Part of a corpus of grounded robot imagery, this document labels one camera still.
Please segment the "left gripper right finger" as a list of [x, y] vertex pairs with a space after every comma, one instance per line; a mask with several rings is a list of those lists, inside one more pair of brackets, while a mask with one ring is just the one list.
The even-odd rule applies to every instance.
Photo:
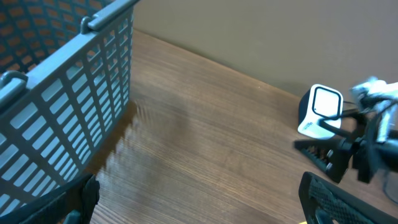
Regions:
[[397, 218], [312, 172], [303, 173], [298, 196], [307, 223], [397, 224]]

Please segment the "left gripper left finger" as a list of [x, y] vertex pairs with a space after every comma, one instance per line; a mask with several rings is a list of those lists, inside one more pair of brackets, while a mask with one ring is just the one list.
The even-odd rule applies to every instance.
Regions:
[[91, 221], [100, 199], [100, 183], [85, 174], [1, 217], [1, 223], [76, 223]]

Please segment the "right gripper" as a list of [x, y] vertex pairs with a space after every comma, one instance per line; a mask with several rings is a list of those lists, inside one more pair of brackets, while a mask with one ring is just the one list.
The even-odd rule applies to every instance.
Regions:
[[379, 169], [397, 172], [397, 131], [387, 130], [387, 139], [379, 142], [382, 113], [368, 120], [359, 112], [343, 112], [340, 118], [351, 117], [357, 120], [357, 128], [350, 133], [325, 124], [325, 129], [344, 139], [302, 139], [294, 141], [294, 148], [308, 157], [321, 171], [334, 182], [343, 178], [349, 160], [358, 170], [358, 180], [370, 183]]

